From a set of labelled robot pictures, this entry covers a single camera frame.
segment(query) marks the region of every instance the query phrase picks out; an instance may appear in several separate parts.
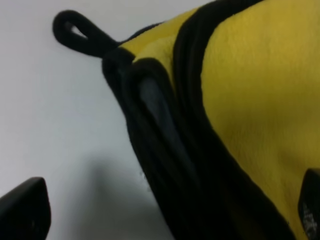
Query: white wall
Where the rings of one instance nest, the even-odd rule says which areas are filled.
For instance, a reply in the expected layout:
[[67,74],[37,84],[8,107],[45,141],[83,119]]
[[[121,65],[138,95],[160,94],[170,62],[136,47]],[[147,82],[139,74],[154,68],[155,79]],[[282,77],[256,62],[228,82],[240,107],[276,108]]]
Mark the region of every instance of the white wall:
[[46,179],[49,240],[171,240],[99,59],[59,45],[61,10],[117,40],[208,0],[1,0],[0,196]]

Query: yellow fabric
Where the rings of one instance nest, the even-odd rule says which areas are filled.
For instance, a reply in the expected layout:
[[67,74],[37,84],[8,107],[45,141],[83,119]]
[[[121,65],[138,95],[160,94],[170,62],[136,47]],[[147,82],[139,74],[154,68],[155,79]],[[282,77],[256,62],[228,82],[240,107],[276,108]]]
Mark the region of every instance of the yellow fabric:
[[125,42],[121,45],[121,47],[127,49],[134,55],[139,54],[148,44],[157,41],[162,38],[167,38],[172,35],[177,35],[182,24],[190,18],[195,12],[197,8],[185,12],[177,17],[166,21],[146,32],[139,35],[138,37]]
[[162,66],[165,68],[168,73],[168,77],[173,89],[175,89],[174,85],[174,73],[172,68],[173,62],[173,50],[174,44],[177,38],[177,34],[173,34],[168,37],[160,38],[149,45],[147,45],[134,59],[133,62],[136,62],[140,59],[144,58],[153,58],[157,59]]
[[214,130],[306,240],[298,200],[306,170],[320,167],[320,1],[265,0],[228,18],[201,80]]

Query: gray fabric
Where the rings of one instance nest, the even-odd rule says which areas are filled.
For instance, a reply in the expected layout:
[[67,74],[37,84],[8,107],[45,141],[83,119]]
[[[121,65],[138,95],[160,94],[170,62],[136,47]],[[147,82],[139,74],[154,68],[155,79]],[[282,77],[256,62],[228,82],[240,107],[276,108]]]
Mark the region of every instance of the gray fabric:
[[194,165],[188,156],[186,147],[184,146],[175,127],[168,104],[165,101],[156,81],[151,77],[146,77],[139,85],[139,95],[146,108],[154,117],[157,126],[166,141],[169,143],[171,149],[175,152],[178,158],[182,160],[182,163],[188,170],[189,174],[196,179],[197,177]]

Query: black hanging loop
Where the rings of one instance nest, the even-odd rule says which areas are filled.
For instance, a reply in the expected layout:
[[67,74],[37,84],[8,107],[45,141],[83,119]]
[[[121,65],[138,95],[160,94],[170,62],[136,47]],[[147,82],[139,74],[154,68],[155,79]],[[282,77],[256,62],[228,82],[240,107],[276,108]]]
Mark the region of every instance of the black hanging loop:
[[[73,32],[73,27],[84,36]],[[98,58],[120,45],[85,16],[73,10],[62,11],[54,18],[53,34],[62,45]]]

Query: black object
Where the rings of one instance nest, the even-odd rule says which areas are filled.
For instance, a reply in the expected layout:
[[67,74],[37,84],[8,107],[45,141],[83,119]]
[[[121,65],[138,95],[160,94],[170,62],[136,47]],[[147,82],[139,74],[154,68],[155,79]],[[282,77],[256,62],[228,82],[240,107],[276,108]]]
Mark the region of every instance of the black object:
[[50,225],[50,203],[43,178],[30,178],[0,198],[0,240],[45,240]]
[[[137,31],[128,40],[131,40],[145,31],[154,28],[158,24],[159,23],[152,24]],[[73,28],[77,28],[83,36],[73,32]],[[103,58],[106,53],[128,41],[125,40],[118,42],[114,40],[85,16],[73,10],[60,12],[54,18],[52,30],[54,32],[55,39],[62,45],[77,52],[98,58]]]
[[320,169],[308,169],[306,172],[298,211],[305,234],[309,240],[320,239]]

